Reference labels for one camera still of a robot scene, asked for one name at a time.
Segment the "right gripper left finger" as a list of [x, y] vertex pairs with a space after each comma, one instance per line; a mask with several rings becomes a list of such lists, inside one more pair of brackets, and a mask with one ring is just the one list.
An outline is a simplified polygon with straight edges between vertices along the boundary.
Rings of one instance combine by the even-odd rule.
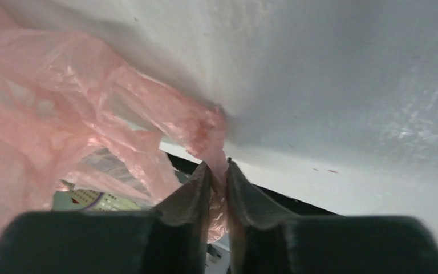
[[204, 273], [211, 170], [142, 211], [26, 212], [0, 235], [0, 273]]

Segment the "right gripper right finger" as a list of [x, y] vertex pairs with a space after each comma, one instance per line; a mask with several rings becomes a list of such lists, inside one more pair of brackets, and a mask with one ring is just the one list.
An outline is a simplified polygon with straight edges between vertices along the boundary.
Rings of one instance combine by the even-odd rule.
[[438, 273], [438, 245], [407, 216], [299, 215], [228, 159], [231, 273]]

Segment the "pink plastic trash bag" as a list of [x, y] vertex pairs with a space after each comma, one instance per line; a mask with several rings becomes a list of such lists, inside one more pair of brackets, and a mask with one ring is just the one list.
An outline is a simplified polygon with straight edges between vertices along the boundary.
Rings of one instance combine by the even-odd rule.
[[0, 8], [0, 233], [75, 187], [156, 204], [179, 187], [167, 136], [213, 172], [209, 242], [225, 232], [225, 119], [84, 33], [27, 29]]

